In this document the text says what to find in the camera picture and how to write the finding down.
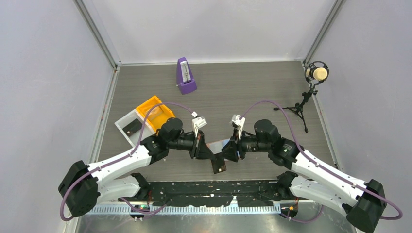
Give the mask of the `orange leather card holder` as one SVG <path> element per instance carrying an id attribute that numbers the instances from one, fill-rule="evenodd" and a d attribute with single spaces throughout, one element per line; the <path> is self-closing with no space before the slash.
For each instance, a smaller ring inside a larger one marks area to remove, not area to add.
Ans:
<path id="1" fill-rule="evenodd" d="M 208 148 L 213 154 L 219 154 L 222 152 L 222 148 L 229 142 L 230 139 L 223 139 L 215 142 L 207 143 Z"/>

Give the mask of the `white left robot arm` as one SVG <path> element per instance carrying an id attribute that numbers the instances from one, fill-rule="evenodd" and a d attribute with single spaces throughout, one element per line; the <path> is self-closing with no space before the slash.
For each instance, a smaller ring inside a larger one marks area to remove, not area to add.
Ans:
<path id="1" fill-rule="evenodd" d="M 192 120 L 193 131 L 185 133 L 182 121 L 172 117 L 134 149 L 89 165 L 82 160 L 75 162 L 58 186 L 63 198 L 60 217 L 69 221 L 85 215 L 98 203 L 118 198 L 145 200 L 150 188 L 147 180 L 140 173 L 124 175 L 163 160 L 170 150 L 187 151 L 192 159 L 214 160 L 200 129 L 205 125 L 206 120 L 198 116 Z"/>

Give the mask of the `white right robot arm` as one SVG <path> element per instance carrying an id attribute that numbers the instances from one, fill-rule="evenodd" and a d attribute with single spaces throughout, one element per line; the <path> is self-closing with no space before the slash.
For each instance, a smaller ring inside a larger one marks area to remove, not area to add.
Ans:
<path id="1" fill-rule="evenodd" d="M 240 115 L 233 116 L 233 136 L 222 149 L 225 159 L 237 162 L 248 152 L 266 152 L 272 162 L 287 169 L 278 176 L 281 198 L 313 200 L 340 213 L 355 228 L 374 232 L 387 206 L 379 199 L 385 196 L 380 182 L 366 182 L 328 165 L 303 146 L 282 137 L 267 119 L 254 124 L 254 134 L 243 130 L 244 122 Z"/>

